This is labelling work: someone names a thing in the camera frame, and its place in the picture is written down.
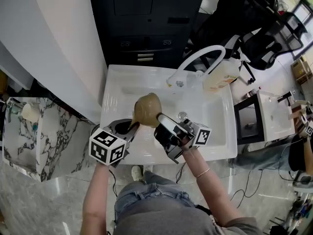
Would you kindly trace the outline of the black mesh office chair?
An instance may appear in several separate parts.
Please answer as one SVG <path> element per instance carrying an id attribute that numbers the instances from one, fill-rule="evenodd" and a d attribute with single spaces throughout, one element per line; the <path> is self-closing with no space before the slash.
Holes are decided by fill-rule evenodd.
<path id="1" fill-rule="evenodd" d="M 305 25 L 293 13 L 285 12 L 257 33 L 245 35 L 241 51 L 246 56 L 243 66 L 251 75 L 248 84 L 255 82 L 250 68 L 261 71 L 271 68 L 278 56 L 301 49 L 304 45 L 301 37 L 307 32 Z"/>

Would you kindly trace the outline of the black high-back office chair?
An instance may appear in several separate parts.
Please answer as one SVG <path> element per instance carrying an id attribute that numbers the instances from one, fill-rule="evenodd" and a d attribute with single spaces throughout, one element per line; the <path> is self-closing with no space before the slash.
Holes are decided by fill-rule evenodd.
<path id="1" fill-rule="evenodd" d="M 216 11 L 190 38 L 196 50 L 226 46 L 232 37 L 244 40 L 255 30 L 269 28 L 278 17 L 279 0 L 219 0 Z"/>

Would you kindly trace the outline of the white gooseneck faucet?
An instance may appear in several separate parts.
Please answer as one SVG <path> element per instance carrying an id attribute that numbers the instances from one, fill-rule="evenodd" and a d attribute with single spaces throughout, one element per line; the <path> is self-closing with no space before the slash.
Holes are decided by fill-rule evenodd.
<path id="1" fill-rule="evenodd" d="M 223 60 L 225 54 L 226 54 L 226 50 L 223 46 L 221 45 L 213 45 L 213 46 L 208 46 L 205 48 L 202 48 L 198 51 L 196 51 L 194 54 L 192 54 L 191 56 L 189 56 L 187 59 L 185 59 L 181 65 L 178 67 L 178 69 L 176 70 L 176 72 L 170 76 L 169 78 L 166 79 L 166 82 L 172 84 L 172 87 L 176 84 L 177 77 L 180 76 L 180 74 L 184 71 L 184 69 L 190 64 L 192 63 L 194 60 L 196 60 L 199 57 L 202 57 L 203 55 L 212 52 L 212 51 L 220 51 L 220 55 L 218 56 L 218 58 L 213 62 L 213 64 L 210 66 L 212 69 L 211 71 L 213 71 L 216 66 Z"/>

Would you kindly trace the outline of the beige cup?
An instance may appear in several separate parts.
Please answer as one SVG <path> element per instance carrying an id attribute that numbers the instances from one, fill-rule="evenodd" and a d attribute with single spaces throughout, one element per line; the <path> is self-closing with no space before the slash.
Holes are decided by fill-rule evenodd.
<path id="1" fill-rule="evenodd" d="M 21 115 L 30 122 L 38 122 L 41 115 L 39 105 L 32 102 L 25 104 Z"/>

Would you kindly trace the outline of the large white ceramic sink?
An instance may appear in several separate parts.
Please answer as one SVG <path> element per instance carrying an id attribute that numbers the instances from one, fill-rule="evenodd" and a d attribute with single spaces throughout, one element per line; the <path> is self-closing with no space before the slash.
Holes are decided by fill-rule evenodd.
<path id="1" fill-rule="evenodd" d="M 168 68 L 110 65 L 100 127 L 131 118 L 136 101 L 155 93 L 163 113 L 171 119 L 178 121 L 179 113 L 186 113 L 192 122 L 211 129 L 207 145 L 199 148 L 206 161 L 236 157 L 236 121 L 230 88 L 213 93 L 205 91 L 200 83 L 190 88 L 169 87 L 166 80 L 174 73 L 174 69 Z"/>

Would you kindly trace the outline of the person's grey shirt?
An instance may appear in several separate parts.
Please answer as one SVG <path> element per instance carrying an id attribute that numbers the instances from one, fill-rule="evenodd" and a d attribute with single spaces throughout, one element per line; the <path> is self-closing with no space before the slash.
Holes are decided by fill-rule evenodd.
<path id="1" fill-rule="evenodd" d="M 113 235 L 262 235 L 255 218 L 241 217 L 226 225 L 195 207 L 174 199 L 141 200 L 126 208 L 116 222 Z"/>

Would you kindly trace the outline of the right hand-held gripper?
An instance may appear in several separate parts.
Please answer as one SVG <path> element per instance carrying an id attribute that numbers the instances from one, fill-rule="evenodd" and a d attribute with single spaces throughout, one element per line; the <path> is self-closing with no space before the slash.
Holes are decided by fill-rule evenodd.
<path id="1" fill-rule="evenodd" d="M 206 146 L 211 129 L 186 119 L 175 122 L 163 113 L 158 114 L 159 126 L 154 131 L 155 139 L 164 148 L 167 156 L 178 164 L 177 158 L 190 149 Z"/>

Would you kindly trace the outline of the person's blue jeans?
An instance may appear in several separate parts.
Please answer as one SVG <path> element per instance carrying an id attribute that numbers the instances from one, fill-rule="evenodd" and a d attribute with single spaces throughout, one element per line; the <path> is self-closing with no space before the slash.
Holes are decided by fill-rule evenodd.
<path id="1" fill-rule="evenodd" d="M 177 183 L 145 171 L 141 179 L 123 187 L 114 205 L 115 222 L 140 212 L 194 207 L 190 196 Z"/>

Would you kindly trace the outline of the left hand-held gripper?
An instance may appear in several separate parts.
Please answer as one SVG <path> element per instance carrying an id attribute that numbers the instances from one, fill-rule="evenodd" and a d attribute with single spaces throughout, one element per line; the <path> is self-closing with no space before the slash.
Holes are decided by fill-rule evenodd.
<path id="1" fill-rule="evenodd" d="M 117 167 L 129 155 L 128 149 L 140 127 L 129 130 L 131 123 L 131 118 L 115 120 L 95 137 L 90 137 L 89 156 L 101 164 Z"/>

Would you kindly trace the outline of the person's left forearm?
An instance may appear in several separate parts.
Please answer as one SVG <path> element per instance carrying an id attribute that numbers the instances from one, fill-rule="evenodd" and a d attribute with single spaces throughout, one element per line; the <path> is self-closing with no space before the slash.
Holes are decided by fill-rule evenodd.
<path id="1" fill-rule="evenodd" d="M 106 235 L 109 167 L 97 163 L 83 203 L 80 235 Z"/>

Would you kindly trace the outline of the brown bowl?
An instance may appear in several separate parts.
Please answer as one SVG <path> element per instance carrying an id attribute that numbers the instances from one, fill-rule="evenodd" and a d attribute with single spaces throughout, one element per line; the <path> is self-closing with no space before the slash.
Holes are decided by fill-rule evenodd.
<path id="1" fill-rule="evenodd" d="M 139 123 L 151 128 L 157 128 L 158 114 L 162 113 L 161 102 L 155 93 L 149 93 L 137 100 L 134 105 L 132 124 Z"/>

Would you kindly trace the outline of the orange label soap pump bottle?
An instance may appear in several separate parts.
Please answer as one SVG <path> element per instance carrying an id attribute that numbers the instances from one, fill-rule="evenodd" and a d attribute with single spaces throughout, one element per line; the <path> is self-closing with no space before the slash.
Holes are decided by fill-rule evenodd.
<path id="1" fill-rule="evenodd" d="M 239 59 L 230 57 L 222 60 L 203 80 L 203 90 L 217 92 L 235 81 L 240 76 L 240 67 L 244 62 L 249 63 L 250 60 L 242 53 Z"/>

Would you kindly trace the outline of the person's right forearm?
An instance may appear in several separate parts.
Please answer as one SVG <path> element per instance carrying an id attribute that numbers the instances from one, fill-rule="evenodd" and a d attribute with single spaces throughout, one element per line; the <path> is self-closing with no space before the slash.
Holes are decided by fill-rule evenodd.
<path id="1" fill-rule="evenodd" d="M 199 150 L 193 148 L 182 155 L 217 222 L 225 227 L 230 221 L 242 218 L 243 215 L 230 201 L 220 178 L 209 168 Z"/>

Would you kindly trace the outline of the small white sink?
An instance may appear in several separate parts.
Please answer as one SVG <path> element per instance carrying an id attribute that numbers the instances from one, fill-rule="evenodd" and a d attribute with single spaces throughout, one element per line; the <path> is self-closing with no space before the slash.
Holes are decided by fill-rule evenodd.
<path id="1" fill-rule="evenodd" d="M 284 99 L 278 102 L 279 95 L 262 90 L 259 90 L 256 95 L 260 106 L 265 141 L 294 135 L 294 122 L 289 119 L 292 111 L 288 101 Z"/>

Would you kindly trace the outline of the marble pattern sink cabinet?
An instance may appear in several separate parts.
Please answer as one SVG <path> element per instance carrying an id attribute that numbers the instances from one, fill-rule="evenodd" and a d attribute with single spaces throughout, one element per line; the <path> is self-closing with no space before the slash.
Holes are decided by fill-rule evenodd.
<path id="1" fill-rule="evenodd" d="M 88 147 L 92 126 L 48 98 L 11 98 L 23 106 L 37 103 L 41 115 L 38 122 L 12 115 L 9 123 L 6 103 L 2 159 L 7 165 L 39 182 L 91 166 Z"/>

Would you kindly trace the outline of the tall black machine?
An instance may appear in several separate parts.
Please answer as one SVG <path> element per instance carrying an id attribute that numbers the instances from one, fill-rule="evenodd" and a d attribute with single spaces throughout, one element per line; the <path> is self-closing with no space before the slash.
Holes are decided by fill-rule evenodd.
<path id="1" fill-rule="evenodd" d="M 202 0 L 90 0 L 107 65 L 176 69 Z"/>

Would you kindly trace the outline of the person's left white shoe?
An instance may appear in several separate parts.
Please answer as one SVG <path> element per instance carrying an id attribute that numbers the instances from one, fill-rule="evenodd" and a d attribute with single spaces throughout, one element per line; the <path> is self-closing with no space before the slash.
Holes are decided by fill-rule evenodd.
<path id="1" fill-rule="evenodd" d="M 141 167 L 138 165 L 134 165 L 131 169 L 132 178 L 134 181 L 142 181 L 143 180 L 143 174 Z"/>

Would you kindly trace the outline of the black sink frame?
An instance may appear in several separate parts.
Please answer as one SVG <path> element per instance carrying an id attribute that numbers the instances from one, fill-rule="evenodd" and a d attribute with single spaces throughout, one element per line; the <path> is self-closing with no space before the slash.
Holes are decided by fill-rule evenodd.
<path id="1" fill-rule="evenodd" d="M 234 106 L 237 144 L 250 144 L 265 140 L 260 99 L 257 94 Z"/>

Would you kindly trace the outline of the black faucet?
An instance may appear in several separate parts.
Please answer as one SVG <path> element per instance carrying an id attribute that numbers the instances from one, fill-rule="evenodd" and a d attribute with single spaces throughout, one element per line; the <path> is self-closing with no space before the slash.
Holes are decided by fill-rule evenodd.
<path id="1" fill-rule="evenodd" d="M 287 100 L 288 102 L 288 106 L 290 107 L 291 106 L 291 103 L 290 103 L 290 98 L 293 99 L 293 94 L 291 91 L 287 92 L 286 94 L 280 96 L 279 98 L 277 98 L 277 102 L 280 103 L 282 102 L 283 100 Z"/>

